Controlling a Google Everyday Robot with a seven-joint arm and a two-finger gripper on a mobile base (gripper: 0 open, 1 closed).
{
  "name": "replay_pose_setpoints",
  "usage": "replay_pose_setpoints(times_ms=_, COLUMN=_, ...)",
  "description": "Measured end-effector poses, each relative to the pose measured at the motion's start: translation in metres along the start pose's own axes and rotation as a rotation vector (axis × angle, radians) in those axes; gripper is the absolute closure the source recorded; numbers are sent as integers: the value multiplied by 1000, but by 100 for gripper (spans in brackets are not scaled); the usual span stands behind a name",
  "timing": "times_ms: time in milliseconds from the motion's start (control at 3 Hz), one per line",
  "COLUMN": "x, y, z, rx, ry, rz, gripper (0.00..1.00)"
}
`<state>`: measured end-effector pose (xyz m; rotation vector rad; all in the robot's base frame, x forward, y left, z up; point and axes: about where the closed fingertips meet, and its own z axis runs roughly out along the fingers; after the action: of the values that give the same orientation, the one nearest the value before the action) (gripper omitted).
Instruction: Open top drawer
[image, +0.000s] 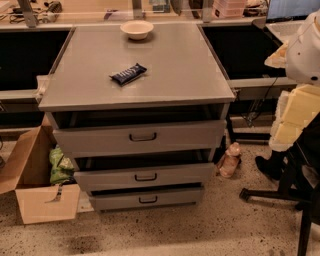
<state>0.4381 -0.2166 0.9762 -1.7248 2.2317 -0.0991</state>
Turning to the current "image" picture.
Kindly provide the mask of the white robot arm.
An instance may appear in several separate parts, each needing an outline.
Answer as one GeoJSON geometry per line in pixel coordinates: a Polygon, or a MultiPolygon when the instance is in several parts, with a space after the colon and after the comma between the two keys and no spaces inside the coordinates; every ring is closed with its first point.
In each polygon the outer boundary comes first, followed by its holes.
{"type": "Polygon", "coordinates": [[[311,13],[297,32],[270,55],[265,65],[284,68],[297,83],[278,99],[269,146],[273,151],[289,149],[320,113],[320,24],[319,12],[311,13]]]}

